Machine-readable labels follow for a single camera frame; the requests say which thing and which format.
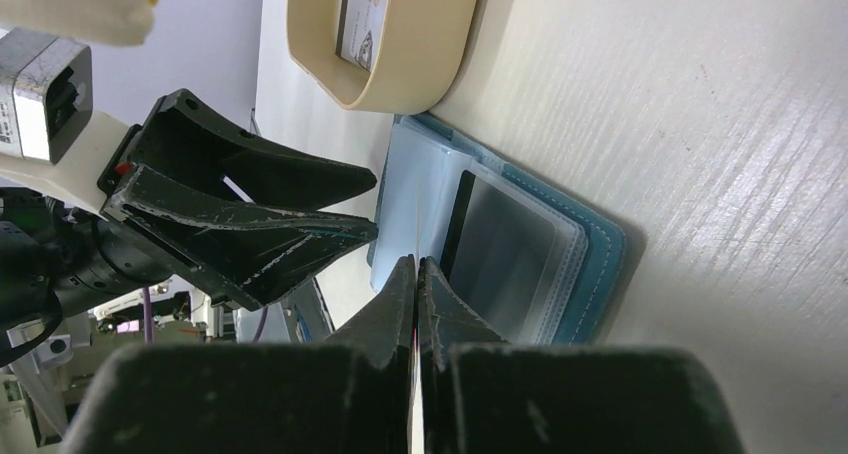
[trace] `wallet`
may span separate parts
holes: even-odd
[[[625,261],[615,223],[429,114],[395,117],[375,222],[375,291],[399,257],[433,257],[519,344],[590,341]]]

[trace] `white table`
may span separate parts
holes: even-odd
[[[390,116],[336,107],[289,59],[285,10],[264,0],[263,135],[379,173]],[[752,452],[848,446],[846,19],[845,0],[479,0],[433,109],[641,233],[602,341],[694,352]],[[337,324],[368,276],[364,249],[321,274]]]

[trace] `beige tray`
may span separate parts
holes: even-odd
[[[341,0],[288,0],[294,61],[345,109],[415,114],[456,76],[477,0],[388,0],[369,73],[336,55]]]

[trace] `wire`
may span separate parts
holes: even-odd
[[[150,288],[141,288],[141,298],[144,301],[144,343],[153,342],[153,302],[150,300]]]
[[[268,320],[268,306],[262,308],[262,314],[259,316],[259,327],[256,328],[256,334],[253,335],[253,342],[259,342],[259,338],[262,337],[266,320]]]

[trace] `purple cable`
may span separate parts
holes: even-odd
[[[256,328],[256,334],[253,335],[253,342],[259,342],[262,337],[262,331],[265,330],[265,321],[268,319],[268,306],[262,308],[262,314],[259,316],[259,327]]]
[[[144,303],[144,343],[153,342],[153,302],[150,300],[150,288],[141,288],[141,298]]]

